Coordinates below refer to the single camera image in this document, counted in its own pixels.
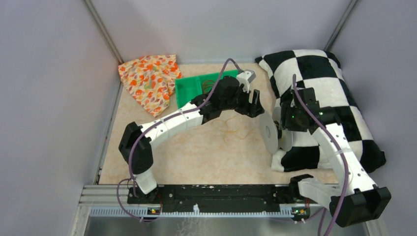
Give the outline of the white perforated cable spool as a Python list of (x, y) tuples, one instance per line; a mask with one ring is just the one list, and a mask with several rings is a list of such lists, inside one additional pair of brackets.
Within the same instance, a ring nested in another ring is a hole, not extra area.
[(279, 149), (288, 152), (293, 146), (293, 134), (284, 130), (281, 123), (281, 107), (273, 109), (272, 114), (265, 111), (259, 116), (259, 128), (264, 145), (270, 154), (275, 154)]

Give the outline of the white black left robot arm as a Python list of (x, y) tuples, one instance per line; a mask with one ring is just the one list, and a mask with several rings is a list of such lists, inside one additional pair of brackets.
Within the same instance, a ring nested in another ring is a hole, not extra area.
[(119, 144), (119, 151), (128, 164), (131, 179), (139, 187), (139, 197), (145, 203), (157, 199), (157, 182), (151, 171), (152, 150), (188, 128), (203, 125), (218, 118), (223, 111), (233, 110), (255, 118), (264, 113), (260, 91), (250, 91), (256, 78), (253, 71), (245, 70), (236, 77), (225, 76), (215, 82), (209, 93), (201, 94), (177, 111), (149, 123), (128, 124)]

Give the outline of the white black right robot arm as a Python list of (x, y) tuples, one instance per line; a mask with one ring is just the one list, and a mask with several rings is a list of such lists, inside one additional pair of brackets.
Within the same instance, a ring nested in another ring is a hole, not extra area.
[(389, 201), (387, 187), (379, 187), (367, 174), (352, 151), (338, 113), (333, 107), (320, 107), (313, 88), (290, 90), (292, 102), (281, 105), (283, 130), (308, 132), (324, 151), (339, 181), (338, 189), (311, 175), (291, 178), (288, 195), (295, 203), (309, 198), (332, 215), (340, 227), (378, 219)]

